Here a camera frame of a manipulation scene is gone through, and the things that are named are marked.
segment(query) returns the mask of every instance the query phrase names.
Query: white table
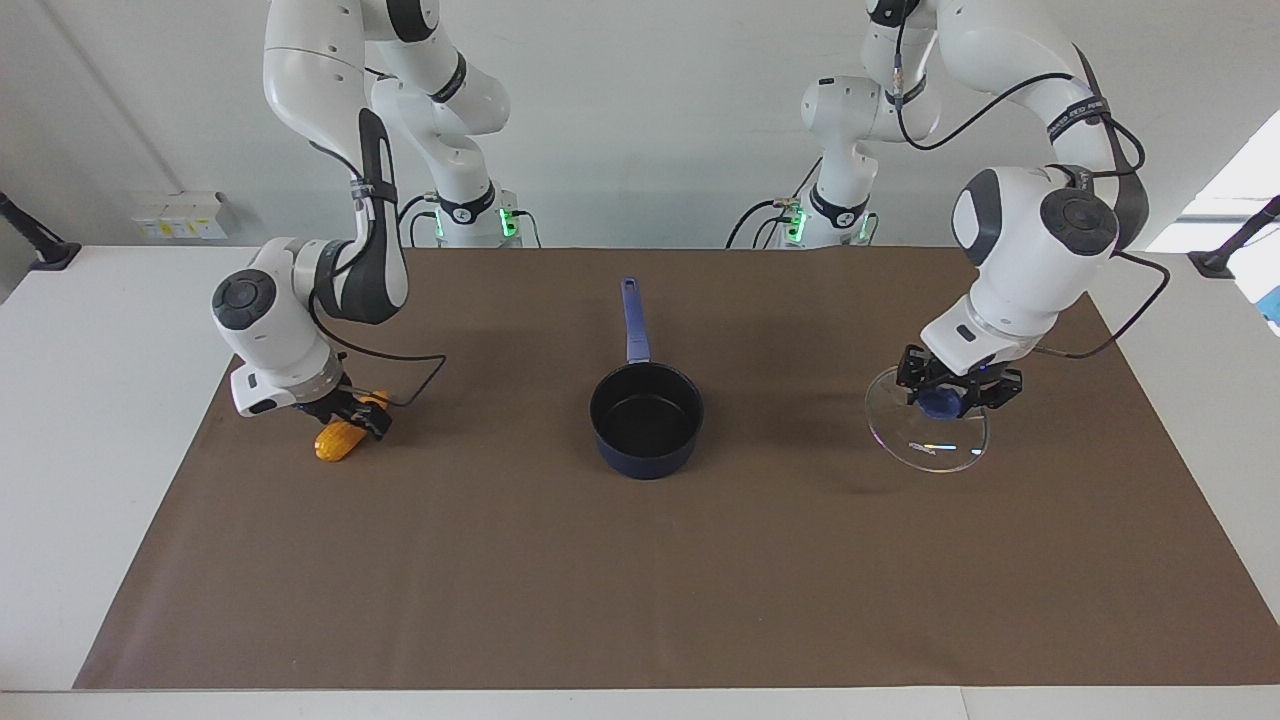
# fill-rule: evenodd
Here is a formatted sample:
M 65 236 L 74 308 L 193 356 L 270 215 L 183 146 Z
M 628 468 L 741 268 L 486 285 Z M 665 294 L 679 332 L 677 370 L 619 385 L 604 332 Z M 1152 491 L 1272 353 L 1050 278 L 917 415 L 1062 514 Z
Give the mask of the white table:
M 246 249 L 86 249 L 0 305 L 0 717 L 1268 719 L 1272 688 L 69 693 L 230 352 L 211 290 Z M 1280 615 L 1280 342 L 1230 283 L 1175 283 L 1124 341 L 1139 380 Z M 1151 278 L 1094 291 L 1123 322 Z

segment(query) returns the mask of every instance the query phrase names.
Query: transparent plate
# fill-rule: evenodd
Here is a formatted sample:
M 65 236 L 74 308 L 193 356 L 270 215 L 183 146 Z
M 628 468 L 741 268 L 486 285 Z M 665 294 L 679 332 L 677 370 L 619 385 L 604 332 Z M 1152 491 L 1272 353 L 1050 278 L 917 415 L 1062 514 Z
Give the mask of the transparent plate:
M 867 389 L 867 424 L 881 447 L 925 473 L 959 473 L 982 460 L 991 438 L 986 407 L 959 419 L 931 418 L 906 404 L 909 393 L 896 380 L 891 368 Z

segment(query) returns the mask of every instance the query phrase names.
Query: brown mat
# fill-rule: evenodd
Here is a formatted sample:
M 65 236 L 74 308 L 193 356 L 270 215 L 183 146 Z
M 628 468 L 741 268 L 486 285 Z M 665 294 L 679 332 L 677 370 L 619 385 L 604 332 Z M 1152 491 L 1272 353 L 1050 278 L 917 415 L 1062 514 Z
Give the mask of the brown mat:
M 1280 630 L 1119 352 L 1028 359 L 992 452 L 879 450 L 867 384 L 969 286 L 955 251 L 425 251 L 343 327 L 451 363 L 339 466 L 214 401 L 77 688 L 1280 683 Z M 701 386 L 691 465 L 596 456 L 618 281 Z M 1106 337 L 1084 302 L 1052 337 Z M 352 359 L 403 392 L 422 368 Z

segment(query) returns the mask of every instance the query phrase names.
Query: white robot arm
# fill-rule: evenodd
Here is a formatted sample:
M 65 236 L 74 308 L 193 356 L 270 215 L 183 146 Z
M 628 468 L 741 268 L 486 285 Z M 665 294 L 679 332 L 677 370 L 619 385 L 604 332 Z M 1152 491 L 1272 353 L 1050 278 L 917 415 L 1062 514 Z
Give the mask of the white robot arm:
M 1059 163 L 988 168 L 961 192 L 952 232 L 979 279 L 924 329 L 927 347 L 909 348 L 900 366 L 900 384 L 913 392 L 961 388 L 963 402 L 954 406 L 961 415 L 975 405 L 998 407 L 1020 389 L 1009 363 L 1030 354 L 1112 254 L 1140 232 L 1146 190 L 1088 60 L 1039 3 L 868 0 L 868 12 L 863 63 L 870 77 L 824 78 L 805 96 L 804 118 L 822 141 L 823 170 L 783 247 L 849 242 L 877 170 L 863 142 L 923 147 L 940 115 L 924 73 L 934 44 L 964 85 L 1006 94 L 1034 113 Z
M 268 102 L 289 128 L 347 168 L 357 240 L 273 240 L 248 269 L 223 281 L 212 311 L 246 363 L 232 375 L 242 415 L 294 406 L 381 438 L 390 418 L 343 389 L 349 383 L 316 316 L 319 304 L 333 318 L 380 324 L 408 299 L 388 133 L 365 97 L 366 41 L 381 45 L 396 74 L 375 85 L 375 99 L 416 142 L 433 149 L 426 159 L 442 206 L 453 199 L 477 208 L 471 225 L 490 215 L 474 202 L 497 188 L 465 136 L 500 129 L 509 104 L 502 86 L 468 67 L 449 42 L 438 0 L 274 0 L 264 51 Z M 443 145 L 457 150 L 438 152 Z

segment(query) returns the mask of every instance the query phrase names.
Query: electrical outlet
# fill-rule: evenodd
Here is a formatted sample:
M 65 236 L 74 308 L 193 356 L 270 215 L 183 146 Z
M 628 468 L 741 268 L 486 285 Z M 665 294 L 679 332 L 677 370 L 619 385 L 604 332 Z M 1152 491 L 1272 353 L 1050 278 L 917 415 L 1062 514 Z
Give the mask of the electrical outlet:
M 140 195 L 133 223 L 147 240 L 228 240 L 236 218 L 218 192 Z

